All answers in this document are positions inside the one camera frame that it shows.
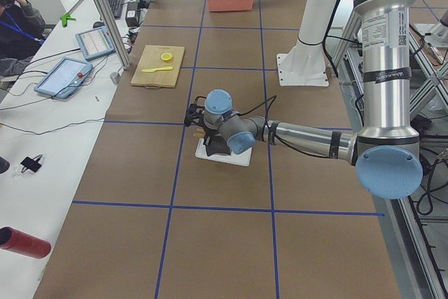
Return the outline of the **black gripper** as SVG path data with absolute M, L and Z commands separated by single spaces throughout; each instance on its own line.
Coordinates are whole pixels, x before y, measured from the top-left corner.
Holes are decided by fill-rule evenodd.
M 221 141 L 221 134 L 218 130 L 204 128 L 203 144 L 205 146 L 210 146 L 212 144 L 217 144 Z

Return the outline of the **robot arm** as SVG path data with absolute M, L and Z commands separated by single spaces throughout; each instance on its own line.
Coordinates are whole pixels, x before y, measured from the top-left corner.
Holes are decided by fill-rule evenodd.
M 323 46 L 338 0 L 307 0 L 297 43 L 277 57 L 282 85 L 323 85 Z M 420 185 L 419 135 L 410 125 L 409 9 L 415 0 L 353 0 L 361 18 L 363 128 L 355 134 L 321 130 L 267 116 L 244 118 L 224 90 L 211 91 L 197 114 L 207 139 L 241 154 L 255 142 L 346 160 L 361 185 L 385 199 L 411 195 Z

